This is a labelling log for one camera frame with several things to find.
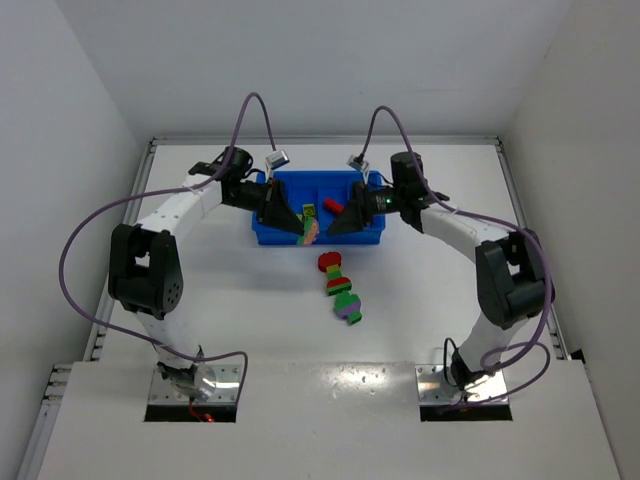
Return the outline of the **red yellow green lego stack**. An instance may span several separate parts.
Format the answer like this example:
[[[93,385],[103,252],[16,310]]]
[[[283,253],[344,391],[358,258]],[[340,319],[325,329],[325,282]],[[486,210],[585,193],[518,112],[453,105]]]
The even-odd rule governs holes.
[[[326,293],[328,296],[338,295],[352,288],[351,280],[342,271],[342,256],[338,252],[326,252],[318,257],[318,269],[327,277]]]

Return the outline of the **red lego brick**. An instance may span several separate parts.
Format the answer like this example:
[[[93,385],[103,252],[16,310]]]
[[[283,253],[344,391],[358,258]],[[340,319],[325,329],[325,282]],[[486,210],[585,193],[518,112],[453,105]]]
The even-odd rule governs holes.
[[[325,198],[323,201],[323,208],[333,214],[333,215],[340,215],[343,211],[344,211],[344,206],[342,204],[340,204],[339,202],[335,201],[332,198]]]

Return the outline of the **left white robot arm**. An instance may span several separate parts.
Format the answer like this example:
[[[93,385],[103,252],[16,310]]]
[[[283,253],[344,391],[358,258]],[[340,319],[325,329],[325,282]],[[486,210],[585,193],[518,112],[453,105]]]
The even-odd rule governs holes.
[[[109,294],[154,340],[162,378],[190,395],[212,379],[200,364],[202,348],[178,310],[184,290],[180,243],[220,205],[253,212],[267,227],[295,235],[304,231],[283,182],[248,180],[252,165],[247,151],[226,147],[213,161],[194,165],[180,192],[136,224],[118,225],[111,235]]]

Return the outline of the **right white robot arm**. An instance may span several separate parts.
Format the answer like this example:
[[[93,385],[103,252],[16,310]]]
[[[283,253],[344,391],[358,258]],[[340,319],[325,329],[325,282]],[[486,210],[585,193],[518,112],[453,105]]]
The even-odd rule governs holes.
[[[396,153],[390,164],[391,185],[354,183],[327,233],[359,232],[378,216],[398,213],[406,224],[473,263],[480,315],[444,373],[451,385],[464,389],[503,368],[501,357],[524,322],[549,313],[555,294],[549,268],[533,231],[449,205],[448,196],[428,186],[417,153]]]

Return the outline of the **red purple green lego stack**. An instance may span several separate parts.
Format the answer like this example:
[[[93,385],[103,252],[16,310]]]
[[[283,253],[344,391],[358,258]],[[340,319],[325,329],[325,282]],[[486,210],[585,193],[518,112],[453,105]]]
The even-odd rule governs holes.
[[[300,246],[308,246],[313,244],[320,232],[320,227],[315,217],[307,217],[304,222],[304,232],[298,238],[297,244]]]

